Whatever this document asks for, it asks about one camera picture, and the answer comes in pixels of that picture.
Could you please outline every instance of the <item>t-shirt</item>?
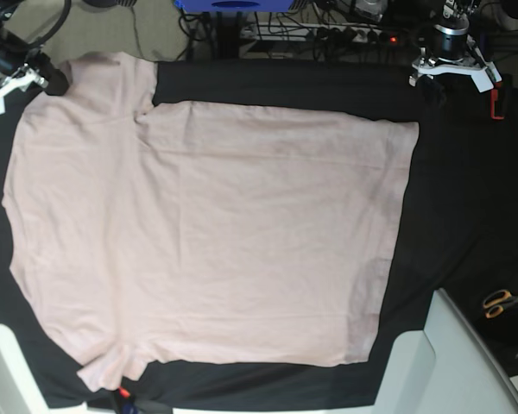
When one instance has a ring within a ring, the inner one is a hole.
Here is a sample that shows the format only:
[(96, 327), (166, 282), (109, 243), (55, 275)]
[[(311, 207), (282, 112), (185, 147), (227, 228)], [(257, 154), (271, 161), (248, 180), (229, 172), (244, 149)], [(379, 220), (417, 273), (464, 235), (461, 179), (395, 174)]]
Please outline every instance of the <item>t-shirt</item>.
[(19, 122), (3, 205), (11, 271), (89, 389), (151, 361), (368, 360), (416, 123), (154, 107), (155, 64), (122, 53), (65, 71)]

